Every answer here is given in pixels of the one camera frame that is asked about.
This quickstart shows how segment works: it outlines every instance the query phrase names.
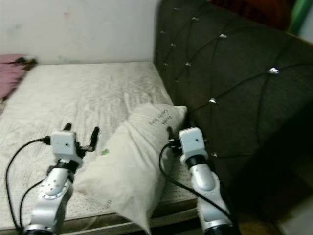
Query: bed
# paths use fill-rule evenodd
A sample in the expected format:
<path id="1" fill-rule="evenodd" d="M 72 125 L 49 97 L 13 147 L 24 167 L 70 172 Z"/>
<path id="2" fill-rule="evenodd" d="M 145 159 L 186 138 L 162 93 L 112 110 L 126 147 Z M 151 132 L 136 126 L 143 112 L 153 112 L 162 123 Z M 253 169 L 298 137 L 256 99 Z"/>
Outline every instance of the bed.
<path id="1" fill-rule="evenodd" d="M 88 143 L 93 127 L 100 127 L 97 149 L 84 157 L 80 169 L 84 170 L 92 158 L 101 154 L 118 125 L 138 104 L 146 102 L 172 104 L 151 62 L 39 65 L 27 74 L 0 117 L 1 172 L 20 146 L 60 130 L 67 122 L 72 123 L 80 143 Z M 37 143 L 16 158 L 9 176 L 16 214 L 23 193 L 43 179 L 53 163 L 51 146 Z M 172 175 L 189 184 L 189 173 L 179 163 L 174 164 Z M 15 234 L 3 178 L 0 184 L 0 234 Z M 25 201 L 24 223 L 30 220 L 37 196 L 38 190 L 34 189 Z M 168 184 L 151 226 L 196 216 L 194 196 Z M 81 193 L 75 192 L 68 203 L 63 233 L 121 234 L 136 230 L 140 230 L 137 225 Z"/>

